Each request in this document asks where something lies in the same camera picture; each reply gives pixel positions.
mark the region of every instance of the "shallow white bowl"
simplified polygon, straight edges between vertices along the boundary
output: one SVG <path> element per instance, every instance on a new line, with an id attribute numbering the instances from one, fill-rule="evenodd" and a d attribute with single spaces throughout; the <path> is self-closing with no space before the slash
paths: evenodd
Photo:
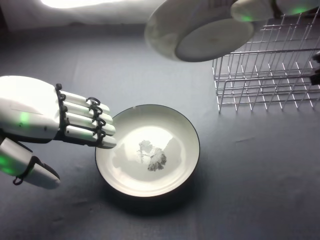
<path id="1" fill-rule="evenodd" d="M 140 105 L 113 119 L 117 146 L 96 148 L 96 165 L 116 190 L 135 197 L 166 194 L 184 183 L 200 155 L 197 132 L 172 108 Z"/>
<path id="2" fill-rule="evenodd" d="M 231 17 L 233 2 L 166 0 L 147 21 L 145 40 L 171 60 L 203 62 L 229 54 L 255 32 L 255 23 Z"/>

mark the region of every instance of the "green light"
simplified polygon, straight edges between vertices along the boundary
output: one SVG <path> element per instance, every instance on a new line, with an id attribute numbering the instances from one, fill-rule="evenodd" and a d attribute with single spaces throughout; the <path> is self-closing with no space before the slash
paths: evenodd
<path id="1" fill-rule="evenodd" d="M 309 9 L 305 8 L 305 7 L 297 7 L 292 11 L 292 14 L 300 14 L 300 13 L 306 12 L 308 10 Z"/>
<path id="2" fill-rule="evenodd" d="M 252 22 L 253 18 L 251 16 L 243 16 L 241 18 L 241 21 L 243 21 L 243 22 Z"/>
<path id="3" fill-rule="evenodd" d="M 0 155 L 0 166 L 5 166 L 7 164 L 8 164 L 8 159 Z"/>
<path id="4" fill-rule="evenodd" d="M 20 123 L 19 123 L 19 125 L 22 127 L 22 126 L 27 126 L 28 124 L 29 124 L 29 113 L 23 111 L 23 112 L 20 113 Z"/>
<path id="5" fill-rule="evenodd" d="M 2 172 L 4 172 L 5 174 L 9 174 L 9 175 L 15 175 L 15 171 L 11 168 L 8 167 L 4 167 L 1 169 Z"/>

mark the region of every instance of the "metal wire rack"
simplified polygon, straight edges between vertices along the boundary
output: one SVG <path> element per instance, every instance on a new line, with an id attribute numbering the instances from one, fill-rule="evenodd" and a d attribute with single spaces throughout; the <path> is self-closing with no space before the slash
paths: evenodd
<path id="1" fill-rule="evenodd" d="M 268 20 L 241 48 L 213 60 L 212 70 L 219 113 L 224 106 L 257 104 L 268 110 L 287 104 L 298 109 L 320 100 L 320 86 L 309 76 L 319 64 L 312 56 L 320 51 L 319 8 L 313 13 Z"/>

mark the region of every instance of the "white robotic hand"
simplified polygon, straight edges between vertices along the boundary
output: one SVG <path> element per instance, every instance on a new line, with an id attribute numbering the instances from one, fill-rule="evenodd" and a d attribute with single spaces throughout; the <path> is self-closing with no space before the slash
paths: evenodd
<path id="1" fill-rule="evenodd" d="M 241 22 L 253 22 L 300 14 L 320 6 L 320 0 L 238 0 L 231 15 Z"/>
<path id="2" fill-rule="evenodd" d="M 15 176 L 15 185 L 26 181 L 54 189 L 60 184 L 59 175 L 19 141 L 116 146 L 110 110 L 98 99 L 25 76 L 2 76 L 0 86 L 0 171 Z"/>

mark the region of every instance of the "bright light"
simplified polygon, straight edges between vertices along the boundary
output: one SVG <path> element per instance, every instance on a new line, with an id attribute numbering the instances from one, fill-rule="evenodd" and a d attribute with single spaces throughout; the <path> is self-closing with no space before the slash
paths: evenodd
<path id="1" fill-rule="evenodd" d="M 72 9 L 120 1 L 122 0 L 41 0 L 43 4 L 56 9 Z"/>

